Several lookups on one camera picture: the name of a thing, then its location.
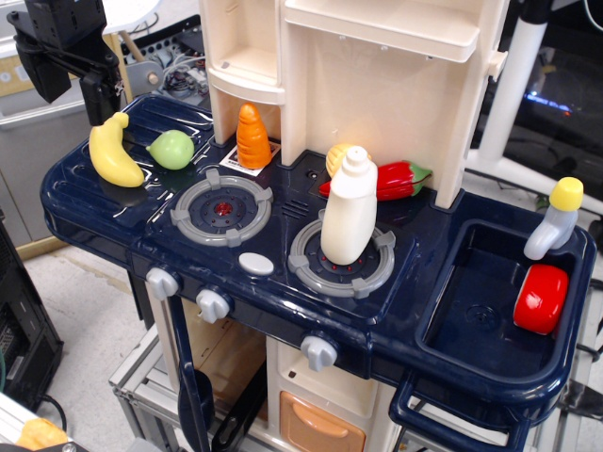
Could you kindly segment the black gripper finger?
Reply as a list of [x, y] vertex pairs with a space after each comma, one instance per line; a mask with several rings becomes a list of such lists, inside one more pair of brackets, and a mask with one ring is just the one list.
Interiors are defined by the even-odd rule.
[[90, 71], [80, 79], [80, 88], [91, 126], [100, 126], [122, 109], [124, 84], [118, 70]]
[[51, 104], [72, 87], [68, 72], [57, 65], [36, 42], [15, 37], [18, 56], [37, 93]]

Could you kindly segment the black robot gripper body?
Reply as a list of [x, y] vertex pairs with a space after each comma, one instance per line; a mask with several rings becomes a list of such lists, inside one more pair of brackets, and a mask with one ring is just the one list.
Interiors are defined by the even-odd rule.
[[103, 39], [107, 19], [101, 1], [26, 1], [24, 9], [11, 11], [7, 20], [30, 75], [119, 73], [119, 59]]

